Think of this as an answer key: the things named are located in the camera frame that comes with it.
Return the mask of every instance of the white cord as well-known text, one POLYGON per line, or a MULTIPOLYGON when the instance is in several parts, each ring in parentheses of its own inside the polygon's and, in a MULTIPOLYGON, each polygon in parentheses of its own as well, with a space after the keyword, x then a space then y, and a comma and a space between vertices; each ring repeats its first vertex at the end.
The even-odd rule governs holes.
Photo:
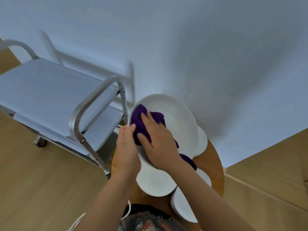
MULTIPOLYGON (((131 213, 131 209, 132 209, 131 202, 128 201, 128 212, 126 213, 125 216, 122 217, 121 221, 124 220, 126 217, 129 216, 129 214, 131 213)), ((85 215, 85 213, 82 214, 82 215, 73 223, 73 225, 70 227, 70 229, 69 229, 68 231, 73 231, 73 230, 76 228, 76 226, 78 225, 78 223, 80 222, 81 218, 84 217, 84 215, 85 215)))

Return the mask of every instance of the rolling cart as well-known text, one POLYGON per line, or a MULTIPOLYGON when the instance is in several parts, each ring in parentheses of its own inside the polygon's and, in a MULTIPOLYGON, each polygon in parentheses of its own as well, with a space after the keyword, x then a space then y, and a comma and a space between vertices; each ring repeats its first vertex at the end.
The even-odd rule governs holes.
POLYGON ((47 141, 59 145, 101 167, 110 178, 99 149, 112 138, 122 119, 127 124, 120 78, 103 81, 91 77, 40 58, 28 45, 15 40, 1 42, 0 50, 10 46, 23 47, 32 60, 0 75, 0 110, 37 134, 34 143, 38 147, 47 141), (110 106, 119 94, 123 110, 110 106))

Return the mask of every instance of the person's right hand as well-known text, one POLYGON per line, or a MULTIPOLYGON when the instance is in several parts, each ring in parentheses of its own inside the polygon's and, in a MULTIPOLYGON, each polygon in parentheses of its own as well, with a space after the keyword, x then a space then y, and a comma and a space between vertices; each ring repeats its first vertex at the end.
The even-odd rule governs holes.
POLYGON ((137 137, 152 164, 163 171, 168 172, 170 168, 182 161, 172 133, 162 124, 157 124, 150 112, 147 116, 141 113, 141 119, 147 129, 152 143, 141 133, 137 137))

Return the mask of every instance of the round tabletop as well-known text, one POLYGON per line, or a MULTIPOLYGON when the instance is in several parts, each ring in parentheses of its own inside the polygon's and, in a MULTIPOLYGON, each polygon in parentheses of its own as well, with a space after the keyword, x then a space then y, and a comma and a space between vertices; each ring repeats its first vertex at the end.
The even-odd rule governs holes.
MULTIPOLYGON (((208 146, 206 150, 201 155, 194 157, 192 160, 195 162, 195 164, 199 169, 204 171, 210 177, 212 188, 221 197, 223 197, 224 187, 225 187, 224 171, 220 162, 220 158, 213 144, 208 140, 208 146)), ((113 160, 111 165, 111 175, 115 173, 117 166, 118 166, 118 152, 116 149, 113 155, 113 160)), ((175 214, 170 203, 172 193, 163 197, 154 197, 142 191, 138 186, 137 181, 134 182, 133 187, 134 187, 133 194, 129 198, 131 204, 152 205, 153 207, 160 209, 165 213, 169 214, 170 216, 174 217, 188 231, 201 230, 199 224, 183 221, 175 214)))

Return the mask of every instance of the purple cloth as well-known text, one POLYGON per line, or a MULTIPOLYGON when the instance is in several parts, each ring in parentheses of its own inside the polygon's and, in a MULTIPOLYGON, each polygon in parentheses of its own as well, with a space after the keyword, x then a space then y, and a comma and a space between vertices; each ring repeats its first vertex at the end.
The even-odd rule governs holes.
MULTIPOLYGON (((147 108, 144 107, 142 104, 138 105, 137 108, 135 109, 134 113, 132 114, 132 122, 131 122, 131 124, 134 124, 134 123, 136 124, 136 130, 133 134, 133 137, 134 137, 135 143, 138 146, 141 146, 141 143, 137 138, 137 133, 144 134, 147 137, 147 139, 150 141, 150 143, 152 142, 150 135, 147 132, 147 129, 145 128, 145 126, 142 122, 142 119, 141 119, 141 116, 140 116, 141 113, 144 113, 145 115, 147 115, 147 108)), ((164 115, 162 113, 151 112, 151 115, 152 115, 153 119, 156 121, 156 123, 161 122, 164 126, 166 126, 164 115)), ((176 147, 179 148, 179 144, 177 143, 176 140, 175 140, 175 143, 176 143, 176 147)))
POLYGON ((196 166, 195 162, 193 162, 192 159, 190 159, 188 156, 186 156, 186 155, 184 155, 184 154, 179 154, 179 155, 180 155, 180 157, 181 157, 184 161, 186 161, 187 163, 189 163, 190 166, 193 167, 193 169, 194 169, 195 171, 197 170, 197 166, 196 166))

